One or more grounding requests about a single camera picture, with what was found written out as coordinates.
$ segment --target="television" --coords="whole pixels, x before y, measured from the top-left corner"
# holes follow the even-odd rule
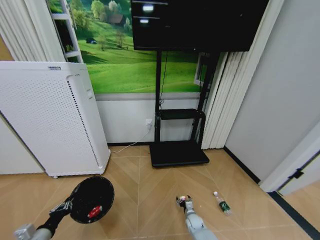
[[[242,52],[269,0],[131,0],[135,50]]]

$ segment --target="wall mural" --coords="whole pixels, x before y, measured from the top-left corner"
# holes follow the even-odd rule
[[[62,11],[59,0],[49,3],[53,13]],[[156,52],[134,50],[130,0],[68,0],[68,3],[94,92],[153,93]],[[72,43],[63,45],[66,51],[72,48]],[[162,76],[165,59],[163,52]],[[197,61],[195,52],[168,52],[163,91],[198,92],[200,87],[194,84]]]

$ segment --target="baseboard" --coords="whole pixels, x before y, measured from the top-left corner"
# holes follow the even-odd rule
[[[137,142],[134,144],[134,142],[108,142],[108,147],[115,147],[115,146],[129,146],[131,144],[134,144],[133,146],[146,146],[150,145],[153,143],[153,141],[142,141],[142,142]]]
[[[229,148],[227,148],[226,146],[223,147],[223,149],[225,150],[225,152],[240,166],[240,168],[243,169],[243,171],[245,171],[246,174],[248,174],[248,176],[250,178],[252,178],[252,180],[258,184],[261,180],[260,178],[258,178],[242,161],[240,161],[239,158],[237,158],[236,155],[233,154],[232,151],[230,151]]]

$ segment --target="metal arm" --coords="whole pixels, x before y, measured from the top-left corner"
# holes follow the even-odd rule
[[[189,195],[188,198],[177,197],[176,202],[183,207],[185,224],[193,240],[218,240],[214,233],[206,227],[203,219],[194,211],[192,198]]]
[[[14,232],[17,240],[49,240],[51,239],[56,229],[64,218],[68,215],[71,210],[71,202],[67,198],[64,202],[56,206],[49,213],[50,217],[48,220],[35,230],[32,224],[22,225],[19,229]]]

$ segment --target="door hinge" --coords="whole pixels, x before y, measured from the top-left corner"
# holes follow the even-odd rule
[[[303,174],[305,174],[304,172],[302,172],[302,168],[297,168],[297,170],[295,171],[295,173],[294,174],[292,174],[290,177],[289,177],[289,179],[293,179],[293,178],[296,178],[296,179],[298,179],[298,178],[300,178]]]

